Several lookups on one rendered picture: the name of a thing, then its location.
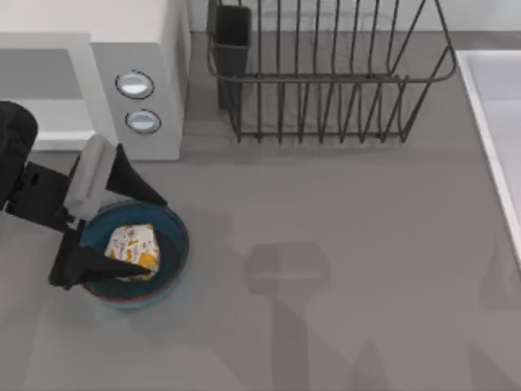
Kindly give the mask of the white and yellow packet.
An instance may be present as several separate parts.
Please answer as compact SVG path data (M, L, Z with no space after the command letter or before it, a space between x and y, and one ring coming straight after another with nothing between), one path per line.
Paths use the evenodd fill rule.
M148 269L144 275L117 277L118 280L150 280L160 269L160 249L152 224L121 226L115 229L104 255Z

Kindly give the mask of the small round microwave knob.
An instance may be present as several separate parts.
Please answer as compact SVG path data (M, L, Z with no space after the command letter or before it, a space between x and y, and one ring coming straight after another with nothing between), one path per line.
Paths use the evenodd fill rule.
M162 126L160 117L151 110L137 110L125 115L125 124L138 134L154 134Z

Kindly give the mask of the blue bowl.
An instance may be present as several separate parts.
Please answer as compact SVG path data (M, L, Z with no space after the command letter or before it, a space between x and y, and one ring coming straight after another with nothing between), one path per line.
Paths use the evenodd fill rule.
M101 208L82 234L81 245L100 253L115 229L146 223L152 224L160 250L160 267L154 277L129 282L106 279L83 285L90 295L111 308L136 310L164 299L182 278L190 252L188 231L170 207L127 200Z

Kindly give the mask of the large round microwave knob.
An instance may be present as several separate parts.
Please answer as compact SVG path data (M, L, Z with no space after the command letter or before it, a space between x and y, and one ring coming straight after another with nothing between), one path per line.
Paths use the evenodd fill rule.
M146 99L155 90L153 80L143 72L133 70L116 77L117 90L128 99Z

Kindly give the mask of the pale microwave oven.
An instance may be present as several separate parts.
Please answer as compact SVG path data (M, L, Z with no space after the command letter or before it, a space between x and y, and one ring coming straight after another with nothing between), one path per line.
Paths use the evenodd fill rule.
M112 119L134 161L180 156L189 80L191 38L186 0L0 0L0 32L88 33ZM155 90L128 99L118 75L143 72ZM138 134L125 115L151 110L162 121L154 134Z

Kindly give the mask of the microwave oven door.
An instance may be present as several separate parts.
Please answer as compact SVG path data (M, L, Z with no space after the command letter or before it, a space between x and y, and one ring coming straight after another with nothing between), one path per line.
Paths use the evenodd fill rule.
M88 33L0 32L0 100L37 119L37 152L79 151L118 137Z

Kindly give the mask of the dark cutlery holder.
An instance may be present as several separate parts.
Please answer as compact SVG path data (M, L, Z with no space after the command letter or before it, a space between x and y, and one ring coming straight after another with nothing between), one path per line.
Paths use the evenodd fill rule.
M233 109L242 91L240 79L246 73L251 47L252 10L242 5L224 5L208 0L207 35L216 75L218 107Z

